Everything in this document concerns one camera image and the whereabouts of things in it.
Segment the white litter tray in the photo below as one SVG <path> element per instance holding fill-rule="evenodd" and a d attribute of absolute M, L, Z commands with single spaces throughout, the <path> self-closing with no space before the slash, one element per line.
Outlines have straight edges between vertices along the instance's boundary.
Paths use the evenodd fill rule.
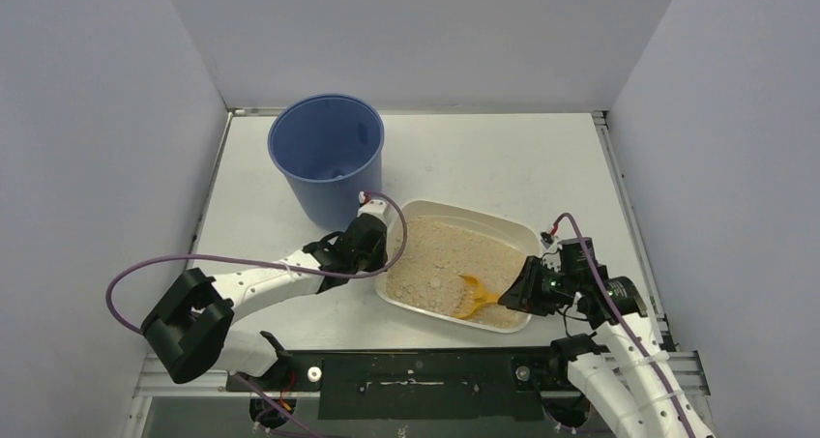
<path fill-rule="evenodd" d="M 538 256 L 541 254 L 541 245 L 539 244 L 536 233 L 515 221 L 452 205 L 424 200 L 416 200 L 406 204 L 402 208 L 402 212 L 407 222 L 412 218 L 420 216 L 440 218 L 447 224 L 463 226 L 469 230 L 486 233 L 514 248 L 526 252 L 527 255 Z M 385 301 L 379 291 L 379 282 L 383 275 L 376 278 L 375 291 L 378 296 Z"/>

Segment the orange litter scoop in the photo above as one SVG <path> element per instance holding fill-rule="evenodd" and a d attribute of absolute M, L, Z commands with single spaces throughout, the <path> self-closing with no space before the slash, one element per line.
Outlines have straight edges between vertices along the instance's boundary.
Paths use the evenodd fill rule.
<path fill-rule="evenodd" d="M 469 275 L 460 275 L 459 277 L 464 283 L 464 294 L 461 303 L 453 314 L 454 318 L 467 319 L 484 307 L 498 304 L 501 295 L 489 291 L 479 278 Z"/>

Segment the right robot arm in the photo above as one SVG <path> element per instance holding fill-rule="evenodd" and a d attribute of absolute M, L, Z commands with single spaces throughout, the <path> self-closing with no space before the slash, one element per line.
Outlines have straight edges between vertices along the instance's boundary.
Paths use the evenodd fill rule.
<path fill-rule="evenodd" d="M 618 437 L 711 437 L 653 329 L 640 292 L 613 277 L 589 237 L 564 240 L 559 265 L 529 256 L 501 306 L 546 316 L 575 307 L 590 333 L 553 341 L 558 379 L 582 393 Z"/>

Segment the blue plastic bucket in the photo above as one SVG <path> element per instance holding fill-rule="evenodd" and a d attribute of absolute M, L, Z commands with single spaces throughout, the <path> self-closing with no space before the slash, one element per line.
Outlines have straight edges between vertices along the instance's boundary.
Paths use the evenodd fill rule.
<path fill-rule="evenodd" d="M 359 193 L 382 189 L 385 127 L 369 103 L 323 94 L 287 107 L 271 126 L 267 148 L 300 206 L 319 227 L 345 229 Z"/>

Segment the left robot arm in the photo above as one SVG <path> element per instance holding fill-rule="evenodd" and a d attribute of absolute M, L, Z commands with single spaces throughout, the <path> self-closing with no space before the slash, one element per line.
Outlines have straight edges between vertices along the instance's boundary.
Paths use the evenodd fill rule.
<path fill-rule="evenodd" d="M 343 232 L 309 243 L 283 267 L 207 276 L 181 273 L 143 320 L 140 330 L 176 384 L 211 369 L 263 378 L 289 354 L 268 331 L 235 328 L 239 320 L 286 300 L 323 293 L 387 262 L 387 225 L 369 214 Z"/>

